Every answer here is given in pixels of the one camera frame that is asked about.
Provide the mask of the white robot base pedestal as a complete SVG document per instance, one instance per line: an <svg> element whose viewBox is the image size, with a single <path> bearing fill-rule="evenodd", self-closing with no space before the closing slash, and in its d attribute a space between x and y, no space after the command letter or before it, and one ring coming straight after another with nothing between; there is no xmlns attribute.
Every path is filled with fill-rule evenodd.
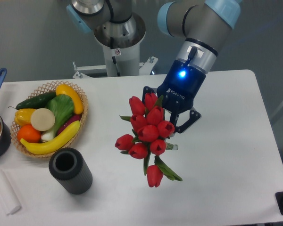
<svg viewBox="0 0 283 226"><path fill-rule="evenodd" d="M108 77L140 74L140 43L145 34L145 22L136 13L124 23L108 21L94 30L103 49Z"/></svg>

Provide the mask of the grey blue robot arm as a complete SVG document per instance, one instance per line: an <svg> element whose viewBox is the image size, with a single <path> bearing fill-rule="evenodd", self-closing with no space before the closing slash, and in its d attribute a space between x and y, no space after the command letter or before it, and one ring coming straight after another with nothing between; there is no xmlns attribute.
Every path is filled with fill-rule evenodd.
<svg viewBox="0 0 283 226"><path fill-rule="evenodd" d="M141 73L140 43L146 27L130 0L73 0L67 13L82 32L94 33L103 48L109 77ZM175 127L176 133L183 133L201 117L193 107L195 96L240 13L238 0L183 0L160 8L159 30L185 41L162 84L156 89L144 87L143 93L163 97L162 106L172 124L189 112L189 119Z"/></svg>

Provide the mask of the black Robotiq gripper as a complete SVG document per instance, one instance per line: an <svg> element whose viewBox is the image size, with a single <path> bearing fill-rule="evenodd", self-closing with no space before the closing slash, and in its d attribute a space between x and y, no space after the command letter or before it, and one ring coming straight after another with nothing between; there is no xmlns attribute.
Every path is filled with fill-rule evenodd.
<svg viewBox="0 0 283 226"><path fill-rule="evenodd" d="M201 114L193 107L193 101L203 84L206 75L198 69L175 60L163 83L157 88L158 96L164 96L162 107L171 112L169 122L175 127L175 133L183 133L201 118ZM156 91L148 86L143 88L142 102L156 103ZM180 113L189 110L189 119L177 126Z"/></svg>

